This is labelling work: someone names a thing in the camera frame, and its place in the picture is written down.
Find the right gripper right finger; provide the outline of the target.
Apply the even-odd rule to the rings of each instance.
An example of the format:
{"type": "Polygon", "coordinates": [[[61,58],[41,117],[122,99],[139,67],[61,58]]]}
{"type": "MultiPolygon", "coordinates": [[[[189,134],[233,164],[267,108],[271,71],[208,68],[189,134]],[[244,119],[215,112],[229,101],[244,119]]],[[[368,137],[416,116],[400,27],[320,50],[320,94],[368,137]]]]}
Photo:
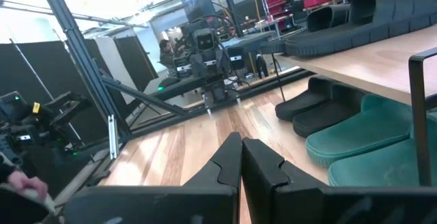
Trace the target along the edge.
{"type": "Polygon", "coordinates": [[[437,224],[430,187],[329,186],[259,139],[242,141],[252,224],[437,224]]]}

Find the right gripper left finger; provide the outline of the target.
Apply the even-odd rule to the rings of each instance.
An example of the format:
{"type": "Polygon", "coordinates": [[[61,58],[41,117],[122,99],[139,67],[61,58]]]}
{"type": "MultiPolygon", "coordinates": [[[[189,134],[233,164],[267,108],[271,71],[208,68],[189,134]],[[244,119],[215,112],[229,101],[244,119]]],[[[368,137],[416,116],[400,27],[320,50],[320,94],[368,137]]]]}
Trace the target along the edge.
{"type": "Polygon", "coordinates": [[[65,205],[65,224],[238,224],[242,137],[232,132],[182,186],[96,186],[65,205]]]}

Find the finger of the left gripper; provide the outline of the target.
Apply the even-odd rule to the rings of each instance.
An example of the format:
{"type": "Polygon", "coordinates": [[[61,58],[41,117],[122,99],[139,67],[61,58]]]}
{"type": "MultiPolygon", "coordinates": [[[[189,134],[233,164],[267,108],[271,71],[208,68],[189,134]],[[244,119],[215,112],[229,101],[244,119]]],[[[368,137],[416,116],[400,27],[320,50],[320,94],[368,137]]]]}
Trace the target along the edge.
{"type": "Polygon", "coordinates": [[[186,57],[176,57],[174,66],[178,78],[187,78],[192,75],[191,63],[186,57]]]}
{"type": "Polygon", "coordinates": [[[240,46],[230,46],[227,48],[231,68],[233,70],[241,70],[245,68],[244,48],[240,46]]]}

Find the black rubber slide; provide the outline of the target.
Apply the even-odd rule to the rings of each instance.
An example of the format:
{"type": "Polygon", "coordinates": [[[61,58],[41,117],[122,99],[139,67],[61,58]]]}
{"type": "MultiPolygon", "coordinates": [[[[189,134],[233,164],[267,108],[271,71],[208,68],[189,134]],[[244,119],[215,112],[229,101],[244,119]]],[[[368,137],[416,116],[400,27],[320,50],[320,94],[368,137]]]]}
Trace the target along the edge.
{"type": "Polygon", "coordinates": [[[346,84],[334,84],[331,97],[323,104],[296,115],[294,132],[303,138],[342,122],[361,111],[361,100],[366,91],[346,84]]]}
{"type": "Polygon", "coordinates": [[[437,0],[352,0],[347,23],[291,37],[285,41],[285,54],[329,55],[436,23],[437,0]]]}
{"type": "Polygon", "coordinates": [[[280,120],[292,121],[298,114],[312,110],[331,99],[335,80],[325,76],[313,76],[308,80],[307,89],[296,97],[284,101],[275,107],[280,120]]]}
{"type": "Polygon", "coordinates": [[[350,4],[328,5],[308,14],[304,29],[260,44],[262,54],[284,53],[286,40],[308,36],[311,33],[345,24],[349,20],[350,4]]]}

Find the green rubber slide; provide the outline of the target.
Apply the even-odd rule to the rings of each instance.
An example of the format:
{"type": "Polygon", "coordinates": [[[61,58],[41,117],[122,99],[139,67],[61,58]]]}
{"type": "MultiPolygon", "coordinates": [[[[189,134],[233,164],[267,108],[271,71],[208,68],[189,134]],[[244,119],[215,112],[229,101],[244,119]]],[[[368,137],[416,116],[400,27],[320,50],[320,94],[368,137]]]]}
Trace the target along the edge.
{"type": "Polygon", "coordinates": [[[411,106],[366,94],[358,114],[307,137],[307,154],[315,163],[330,167],[338,160],[406,139],[410,135],[411,124],[411,106]]]}
{"type": "MultiPolygon", "coordinates": [[[[427,114],[432,185],[437,186],[437,111],[427,114]]],[[[331,186],[418,186],[414,136],[399,143],[338,160],[328,169],[331,186]]]]}

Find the wooden shelf black metal legs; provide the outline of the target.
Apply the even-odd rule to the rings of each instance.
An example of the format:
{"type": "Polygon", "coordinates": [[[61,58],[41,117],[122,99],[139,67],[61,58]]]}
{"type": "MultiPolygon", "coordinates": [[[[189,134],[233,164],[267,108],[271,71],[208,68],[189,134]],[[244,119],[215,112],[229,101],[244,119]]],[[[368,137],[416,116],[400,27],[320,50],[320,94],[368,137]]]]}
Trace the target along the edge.
{"type": "Polygon", "coordinates": [[[432,183],[425,114],[437,108],[437,25],[313,58],[278,59],[412,107],[418,180],[432,183]]]}

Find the person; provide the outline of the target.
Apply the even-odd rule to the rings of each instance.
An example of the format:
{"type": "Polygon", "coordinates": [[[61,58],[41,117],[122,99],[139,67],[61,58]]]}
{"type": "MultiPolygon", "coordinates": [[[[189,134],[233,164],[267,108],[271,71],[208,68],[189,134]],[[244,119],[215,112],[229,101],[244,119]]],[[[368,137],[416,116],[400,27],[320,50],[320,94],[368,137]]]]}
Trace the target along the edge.
{"type": "Polygon", "coordinates": [[[168,69],[174,68],[174,53],[170,42],[163,39],[159,42],[160,47],[160,63],[168,69]]]}

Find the grey background table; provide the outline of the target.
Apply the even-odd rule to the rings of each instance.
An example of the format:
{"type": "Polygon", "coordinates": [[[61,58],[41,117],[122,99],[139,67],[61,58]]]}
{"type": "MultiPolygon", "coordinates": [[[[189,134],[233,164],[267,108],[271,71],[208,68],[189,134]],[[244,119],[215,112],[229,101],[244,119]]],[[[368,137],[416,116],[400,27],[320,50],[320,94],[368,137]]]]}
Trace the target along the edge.
{"type": "Polygon", "coordinates": [[[230,57],[243,56],[246,53],[257,51],[261,43],[269,41],[273,36],[276,36],[274,31],[253,33],[224,42],[223,46],[230,57]]]}

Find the black partition panel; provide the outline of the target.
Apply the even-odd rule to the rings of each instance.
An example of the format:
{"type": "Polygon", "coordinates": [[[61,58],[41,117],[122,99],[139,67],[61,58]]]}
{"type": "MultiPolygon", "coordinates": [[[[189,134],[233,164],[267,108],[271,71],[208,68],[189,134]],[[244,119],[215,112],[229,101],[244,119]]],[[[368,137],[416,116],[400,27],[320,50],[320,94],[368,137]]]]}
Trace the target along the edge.
{"type": "Polygon", "coordinates": [[[122,61],[136,88],[144,91],[155,78],[158,78],[148,53],[144,50],[137,36],[114,38],[122,61]]]}
{"type": "Polygon", "coordinates": [[[68,91],[92,100],[60,41],[0,44],[0,96],[12,91],[28,103],[46,103],[68,91]]]}

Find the black device yellow tag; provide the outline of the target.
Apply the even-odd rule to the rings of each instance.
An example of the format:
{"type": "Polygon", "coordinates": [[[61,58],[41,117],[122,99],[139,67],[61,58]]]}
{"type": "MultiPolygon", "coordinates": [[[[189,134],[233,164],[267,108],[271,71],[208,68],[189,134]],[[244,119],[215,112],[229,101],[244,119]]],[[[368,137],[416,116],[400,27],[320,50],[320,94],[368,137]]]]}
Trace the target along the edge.
{"type": "Polygon", "coordinates": [[[31,146],[76,154],[86,145],[70,132],[70,121],[91,107],[84,95],[66,92],[41,104],[26,102],[19,92],[0,96],[0,135],[15,154],[31,146]]]}

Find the person's hand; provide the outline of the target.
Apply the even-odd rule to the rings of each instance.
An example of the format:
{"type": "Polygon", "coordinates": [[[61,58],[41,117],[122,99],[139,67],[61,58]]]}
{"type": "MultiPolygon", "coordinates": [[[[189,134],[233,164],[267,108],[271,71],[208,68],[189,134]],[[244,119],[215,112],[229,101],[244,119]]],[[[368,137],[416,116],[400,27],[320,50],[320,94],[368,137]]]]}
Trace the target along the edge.
{"type": "Polygon", "coordinates": [[[30,188],[37,192],[38,197],[44,201],[48,194],[48,185],[38,177],[28,178],[21,171],[14,171],[7,177],[7,183],[11,185],[17,193],[22,193],[30,188]]]}

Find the black aluminium table frame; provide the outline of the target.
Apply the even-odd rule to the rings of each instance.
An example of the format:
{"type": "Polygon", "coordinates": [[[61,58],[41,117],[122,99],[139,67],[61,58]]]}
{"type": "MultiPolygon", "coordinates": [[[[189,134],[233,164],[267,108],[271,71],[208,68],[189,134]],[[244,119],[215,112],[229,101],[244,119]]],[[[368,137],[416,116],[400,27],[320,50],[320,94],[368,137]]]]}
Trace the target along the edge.
{"type": "Polygon", "coordinates": [[[115,79],[101,75],[100,69],[87,49],[85,38],[79,31],[79,27],[73,18],[66,2],[64,0],[47,0],[51,10],[67,37],[66,45],[76,64],[79,74],[91,97],[94,100],[99,112],[103,117],[109,119],[109,140],[89,146],[83,153],[96,153],[103,149],[109,150],[109,156],[114,159],[115,151],[125,145],[131,139],[138,138],[148,132],[154,132],[186,120],[193,119],[204,115],[207,109],[203,104],[196,104],[191,108],[182,108],[176,105],[168,104],[153,96],[144,94],[134,88],[122,85],[115,79]],[[147,102],[156,107],[168,111],[167,114],[161,115],[154,120],[154,123],[147,126],[141,126],[136,130],[131,130],[125,119],[120,115],[119,109],[108,89],[114,89],[125,93],[137,100],[147,102]]]}

